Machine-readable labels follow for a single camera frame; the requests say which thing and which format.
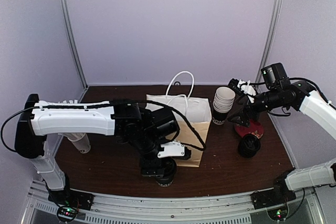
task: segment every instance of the bag handle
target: bag handle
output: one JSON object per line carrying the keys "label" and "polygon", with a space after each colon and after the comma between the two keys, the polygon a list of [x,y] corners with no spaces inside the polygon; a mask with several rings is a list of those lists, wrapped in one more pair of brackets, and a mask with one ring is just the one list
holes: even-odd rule
{"label": "bag handle", "polygon": [[189,74],[189,75],[191,76],[191,79],[192,79],[191,88],[190,88],[190,91],[189,91],[188,96],[186,97],[187,99],[190,98],[191,93],[193,92],[193,89],[194,89],[195,78],[194,78],[193,74],[190,73],[189,71],[181,71],[181,72],[179,72],[177,75],[174,76],[174,78],[171,80],[171,82],[169,83],[168,88],[167,88],[167,90],[166,90],[166,97],[167,97],[167,95],[168,95],[168,93],[169,93],[169,90],[170,90],[170,87],[172,86],[172,84],[173,84],[173,82],[175,81],[176,77],[178,77],[179,75],[181,75],[181,74],[183,74],[183,73],[187,73],[187,74]]}
{"label": "bag handle", "polygon": [[185,94],[178,94],[176,95],[174,98],[172,98],[168,103],[167,105],[169,105],[169,103],[171,101],[173,101],[175,98],[177,97],[184,97],[184,101],[185,101],[185,112],[184,112],[184,115],[186,116],[187,115],[187,110],[188,110],[188,100],[187,100],[187,96]]}

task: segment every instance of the wooden table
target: wooden table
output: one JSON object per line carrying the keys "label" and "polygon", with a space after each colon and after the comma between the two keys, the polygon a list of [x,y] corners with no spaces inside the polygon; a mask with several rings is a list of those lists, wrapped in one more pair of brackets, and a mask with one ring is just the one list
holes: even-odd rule
{"label": "wooden table", "polygon": [[[171,94],[187,93],[186,86],[174,86]],[[212,102],[218,86],[195,86],[194,97]],[[117,98],[145,99],[146,94],[164,94],[166,86],[90,87],[83,102]],[[261,149],[251,159],[237,153],[239,136],[233,124],[211,124],[207,150],[199,168],[178,167],[174,182],[160,187],[153,178],[140,175],[139,155],[128,144],[112,136],[89,134],[91,151],[80,154],[63,140],[56,160],[70,177],[72,188],[102,194],[136,197],[197,197],[243,193],[272,187],[273,180],[292,165],[266,113],[259,120],[265,128]]]}

